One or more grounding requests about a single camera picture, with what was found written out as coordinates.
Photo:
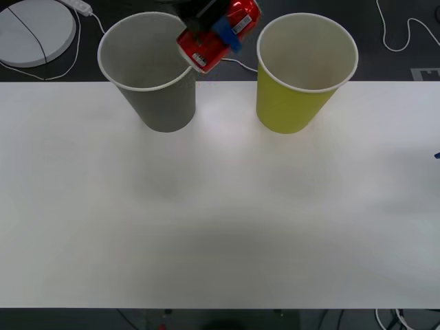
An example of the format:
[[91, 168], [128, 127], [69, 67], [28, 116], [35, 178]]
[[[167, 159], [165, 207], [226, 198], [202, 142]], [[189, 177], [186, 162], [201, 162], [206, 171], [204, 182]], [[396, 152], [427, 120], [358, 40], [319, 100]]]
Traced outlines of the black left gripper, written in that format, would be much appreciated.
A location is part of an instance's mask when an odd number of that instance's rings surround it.
[[233, 52], [241, 50], [241, 42], [227, 18], [230, 1], [176, 1], [175, 11], [200, 45], [219, 39]]

